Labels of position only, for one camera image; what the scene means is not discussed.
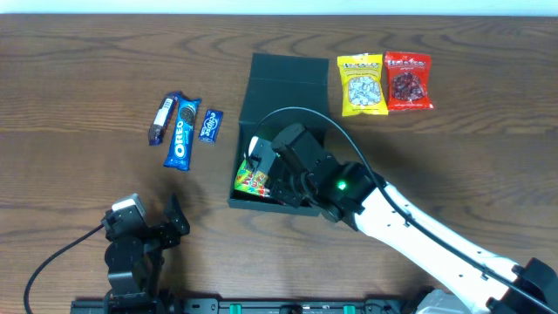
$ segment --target red candy bag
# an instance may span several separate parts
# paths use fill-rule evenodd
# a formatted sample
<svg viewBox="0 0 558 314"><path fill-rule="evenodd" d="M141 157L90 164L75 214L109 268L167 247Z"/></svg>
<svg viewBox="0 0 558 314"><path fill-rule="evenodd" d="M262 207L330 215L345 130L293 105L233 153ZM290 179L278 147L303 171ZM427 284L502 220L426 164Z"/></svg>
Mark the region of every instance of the red candy bag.
<svg viewBox="0 0 558 314"><path fill-rule="evenodd" d="M390 90L388 110L434 108L426 89L432 66L429 55L388 51L384 63Z"/></svg>

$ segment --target blue snack package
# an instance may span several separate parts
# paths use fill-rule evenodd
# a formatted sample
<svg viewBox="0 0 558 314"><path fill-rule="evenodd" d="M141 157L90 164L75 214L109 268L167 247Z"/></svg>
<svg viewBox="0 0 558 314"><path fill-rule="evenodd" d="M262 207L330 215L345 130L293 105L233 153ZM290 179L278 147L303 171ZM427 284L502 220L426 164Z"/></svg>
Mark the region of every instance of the blue snack package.
<svg viewBox="0 0 558 314"><path fill-rule="evenodd" d="M168 148L167 160L163 166L174 167L181 171L190 170L195 115L200 103L201 99L188 100L179 96L173 140Z"/></svg>
<svg viewBox="0 0 558 314"><path fill-rule="evenodd" d="M206 118L201 125L200 136L198 138L206 143L215 143L222 118L223 112L208 109L206 111Z"/></svg>

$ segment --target green led light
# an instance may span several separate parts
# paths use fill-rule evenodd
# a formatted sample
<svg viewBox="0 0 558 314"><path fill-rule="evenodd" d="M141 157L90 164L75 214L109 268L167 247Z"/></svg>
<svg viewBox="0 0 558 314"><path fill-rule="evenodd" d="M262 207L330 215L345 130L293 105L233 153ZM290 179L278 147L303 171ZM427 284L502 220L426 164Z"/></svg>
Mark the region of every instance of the green led light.
<svg viewBox="0 0 558 314"><path fill-rule="evenodd" d="M339 181L339 182L337 183L337 188L343 191L344 189L347 188L347 182L345 182L345 181Z"/></svg>

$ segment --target candy bag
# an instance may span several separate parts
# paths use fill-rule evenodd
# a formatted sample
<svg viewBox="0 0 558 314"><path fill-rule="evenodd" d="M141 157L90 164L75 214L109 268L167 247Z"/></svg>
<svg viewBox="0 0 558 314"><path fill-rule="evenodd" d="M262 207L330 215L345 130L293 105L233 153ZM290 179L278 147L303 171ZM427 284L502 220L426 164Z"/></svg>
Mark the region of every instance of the candy bag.
<svg viewBox="0 0 558 314"><path fill-rule="evenodd" d="M337 57L343 84L343 116L360 113L387 114L382 78L382 55L360 54Z"/></svg>
<svg viewBox="0 0 558 314"><path fill-rule="evenodd" d="M267 180L268 176L259 170L254 174L244 160L236 172L235 190L256 196L269 197L269 189L265 188Z"/></svg>
<svg viewBox="0 0 558 314"><path fill-rule="evenodd" d="M385 53L385 69L389 85L389 110L433 109L428 98L429 55L410 52Z"/></svg>

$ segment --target chocolate bar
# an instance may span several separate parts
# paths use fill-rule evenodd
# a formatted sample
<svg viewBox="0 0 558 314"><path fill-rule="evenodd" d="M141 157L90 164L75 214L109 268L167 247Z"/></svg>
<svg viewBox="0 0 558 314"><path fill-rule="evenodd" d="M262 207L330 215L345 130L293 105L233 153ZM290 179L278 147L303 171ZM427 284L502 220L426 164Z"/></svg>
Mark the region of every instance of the chocolate bar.
<svg viewBox="0 0 558 314"><path fill-rule="evenodd" d="M173 116L174 108L178 102L178 96L182 92L170 92L163 100L160 102L159 110L155 116L149 132L147 133L147 138L149 139L149 145L159 145L163 142L163 136L165 136L165 131L167 130L168 123Z"/></svg>

